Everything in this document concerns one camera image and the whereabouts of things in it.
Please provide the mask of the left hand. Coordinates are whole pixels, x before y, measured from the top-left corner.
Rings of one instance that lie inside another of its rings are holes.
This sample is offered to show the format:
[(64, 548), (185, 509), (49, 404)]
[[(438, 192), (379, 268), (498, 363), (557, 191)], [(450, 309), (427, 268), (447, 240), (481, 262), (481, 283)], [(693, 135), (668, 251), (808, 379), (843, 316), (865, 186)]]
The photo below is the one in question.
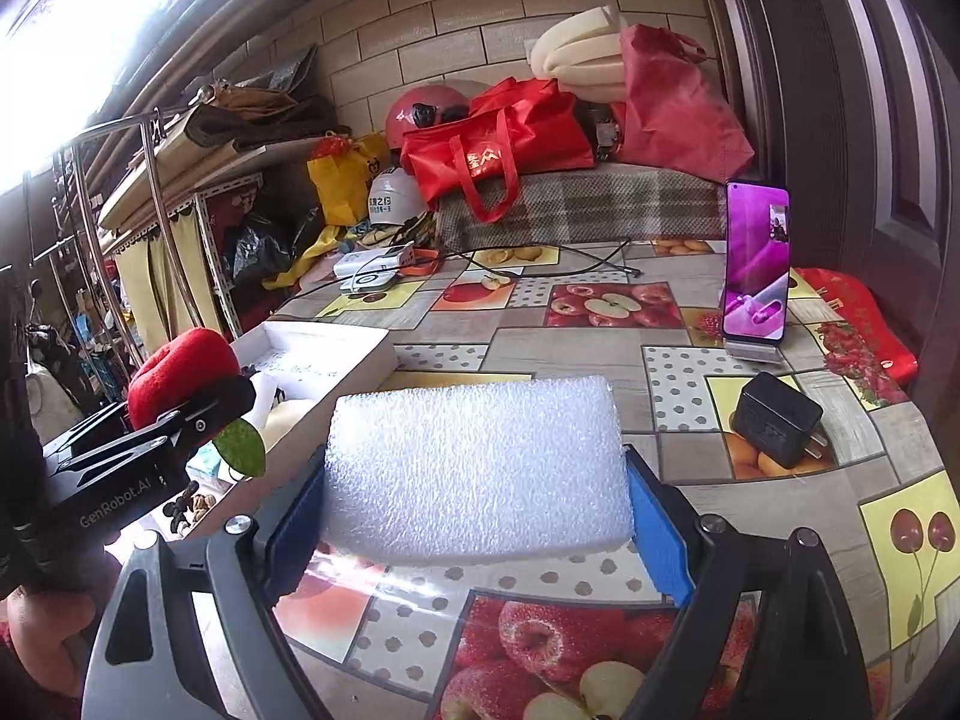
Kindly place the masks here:
[(86, 631), (97, 612), (87, 593), (18, 589), (7, 598), (14, 653), (39, 688), (68, 699), (80, 697), (82, 670), (67, 650), (67, 640)]

